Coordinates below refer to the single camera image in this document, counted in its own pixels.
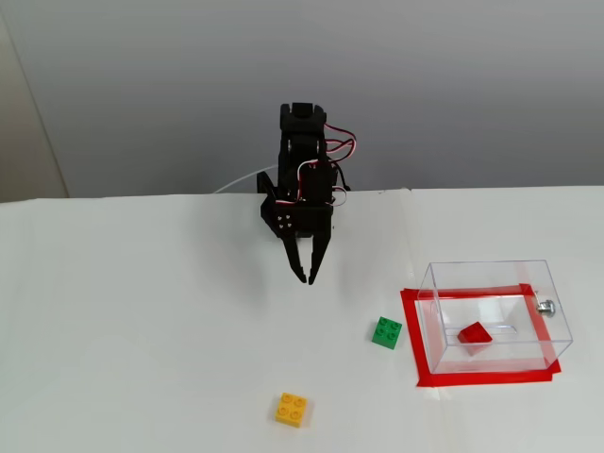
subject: cable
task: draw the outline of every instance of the cable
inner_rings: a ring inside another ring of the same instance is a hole
[[[254,175],[257,175],[258,173],[266,172],[266,171],[268,171],[268,170],[272,170],[272,169],[277,168],[277,167],[278,167],[278,165],[277,165],[277,164],[275,164],[275,165],[271,165],[270,167],[262,168],[261,170],[256,170],[255,172],[252,172],[252,173],[250,173],[249,175],[242,176],[242,177],[240,177],[239,179],[235,179],[233,182],[229,182],[229,183],[228,183],[226,186],[221,187],[220,189],[218,189],[218,190],[217,190],[216,192],[214,192],[214,193],[220,193],[220,192],[222,192],[223,190],[228,189],[230,186],[232,186],[232,185],[234,185],[234,184],[237,184],[237,183],[238,183],[238,182],[240,182],[240,181],[243,181],[244,179],[248,179],[249,177],[252,177],[252,176],[254,176]]]
[[[331,165],[336,167],[336,170],[338,171],[338,173],[340,173],[340,179],[342,180],[342,185],[344,186],[344,189],[347,192],[350,191],[350,186],[346,185],[346,180],[344,179],[344,172],[342,171],[342,167],[340,166],[340,164],[338,162],[332,161]]]
[[[348,142],[352,141],[350,151],[348,151],[348,153],[345,156],[343,156],[342,158],[335,159],[334,162],[341,162],[344,159],[348,159],[350,156],[352,156],[355,153],[355,149],[357,149],[357,136],[355,134],[353,134],[349,130],[341,129],[339,127],[332,126],[332,125],[328,125],[327,123],[325,124],[325,127],[330,130],[335,130],[336,132],[342,132],[343,134],[346,134],[350,137],[350,139],[346,140],[345,142],[342,142],[342,144],[340,146],[336,146],[336,148],[334,148],[333,150],[330,150],[330,152],[340,149],[340,148],[344,147],[344,143],[348,143]]]
[[[344,201],[342,203],[340,203],[338,205],[334,205],[333,201],[335,201],[335,196],[333,197],[333,201],[331,203],[327,203],[328,205],[331,205],[334,208],[337,208],[337,207],[343,205],[346,202],[346,200],[348,199],[348,192],[346,191],[346,189],[344,187],[340,187],[340,186],[333,186],[333,190],[334,191],[339,191],[339,192],[344,192]]]
[[[342,148],[352,145],[352,139],[348,139],[346,141],[336,140],[336,139],[326,139],[325,143],[327,143],[327,144],[339,143],[340,144],[339,146],[336,146],[335,148],[331,148],[331,149],[327,150],[327,153],[331,154],[331,153],[336,153],[336,152],[340,151]]]
[[[329,149],[327,151],[328,153],[335,153],[336,151],[340,151],[341,149],[343,149],[343,148],[345,148],[347,146],[350,146],[350,150],[345,154],[345,156],[343,156],[341,158],[338,158],[338,159],[331,159],[329,161],[332,165],[336,165],[336,169],[340,172],[340,177],[342,178],[342,183],[344,184],[344,187],[335,186],[334,189],[338,188],[338,189],[341,189],[342,191],[346,192],[346,188],[345,187],[347,187],[347,186],[345,185],[345,182],[344,182],[344,173],[342,172],[342,169],[340,168],[340,165],[338,165],[338,162],[341,162],[344,159],[348,159],[350,156],[352,156],[355,153],[355,150],[357,149],[357,136],[355,134],[353,134],[352,132],[346,130],[346,129],[341,129],[341,128],[336,127],[336,126],[328,125],[327,123],[325,123],[325,128],[330,129],[330,130],[334,130],[336,132],[342,132],[343,134],[346,134],[346,135],[348,135],[350,137],[350,139],[348,139],[346,141],[337,140],[337,139],[326,139],[325,140],[326,143],[338,143],[338,146],[336,146],[335,148]],[[297,169],[297,172],[296,172],[297,181],[298,181],[298,192],[297,192],[296,198],[295,198],[294,201],[276,200],[276,202],[279,205],[294,205],[295,203],[297,203],[298,201],[301,200],[301,198],[302,198],[302,180],[300,178],[300,170],[302,169],[303,165],[313,164],[313,163],[316,163],[318,161],[319,161],[319,159],[305,160],[304,162],[302,162],[298,166],[298,169]]]

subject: metal screw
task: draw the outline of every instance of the metal screw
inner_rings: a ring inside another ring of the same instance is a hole
[[[554,314],[556,314],[556,304],[554,304],[553,300],[549,299],[547,299],[545,302],[538,302],[537,311],[541,314],[544,314],[548,318],[551,318]]]

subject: clear plastic box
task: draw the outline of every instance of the clear plastic box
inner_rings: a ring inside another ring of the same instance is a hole
[[[431,373],[543,370],[573,342],[544,260],[433,262],[417,309]]]

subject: white table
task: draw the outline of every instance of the white table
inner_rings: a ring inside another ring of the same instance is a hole
[[[313,286],[260,201],[0,205],[0,451],[601,447],[604,190],[352,193]],[[532,258],[575,337],[553,383],[417,389],[406,332],[370,342],[429,261]],[[273,421],[281,392],[310,399],[305,427]]]

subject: wall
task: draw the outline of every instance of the wall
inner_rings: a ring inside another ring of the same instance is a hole
[[[67,196],[0,14],[0,202]]]
[[[599,0],[0,6],[74,196],[211,192],[299,100],[359,136],[354,189],[604,183]]]

